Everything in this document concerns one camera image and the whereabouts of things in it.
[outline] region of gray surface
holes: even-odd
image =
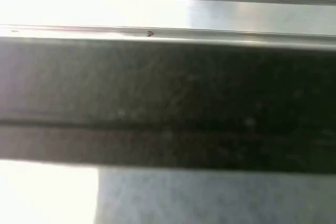
[[[0,161],[6,224],[332,224],[335,176]]]
[[[335,223],[335,183],[334,176],[102,169],[96,220]]]

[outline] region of white metal surface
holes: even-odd
[[[199,30],[244,32],[248,36],[336,35],[336,0],[1,0],[1,3],[0,25],[15,29],[47,26],[126,32],[138,28],[160,30],[160,37],[167,37],[165,33],[175,29],[194,31],[196,36],[204,34]]]

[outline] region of shiny metal surface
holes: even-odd
[[[335,176],[0,160],[0,222],[332,224],[335,183]]]
[[[336,222],[335,0],[0,2],[0,223]]]
[[[0,1],[3,25],[148,27],[336,35],[336,6],[196,0]]]
[[[1,0],[1,25],[334,36],[336,0]]]

